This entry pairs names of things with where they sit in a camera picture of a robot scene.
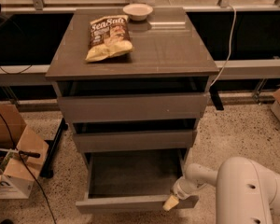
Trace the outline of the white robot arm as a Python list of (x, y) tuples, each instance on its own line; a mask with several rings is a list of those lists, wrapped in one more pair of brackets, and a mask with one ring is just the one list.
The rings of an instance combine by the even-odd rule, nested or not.
[(188, 165), (163, 209), (173, 209), (205, 185), (216, 188), (216, 224), (273, 224), (273, 216), (280, 216), (280, 174), (243, 157), (225, 160), (218, 170)]

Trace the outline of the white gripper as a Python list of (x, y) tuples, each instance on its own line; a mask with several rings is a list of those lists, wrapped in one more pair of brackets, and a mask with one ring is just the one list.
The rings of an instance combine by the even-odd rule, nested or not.
[(178, 178), (172, 187), (172, 193), (163, 205), (165, 211), (170, 211), (179, 204), (179, 200), (186, 200), (191, 193), (202, 188), (202, 184), (197, 184), (187, 180), (184, 176)]

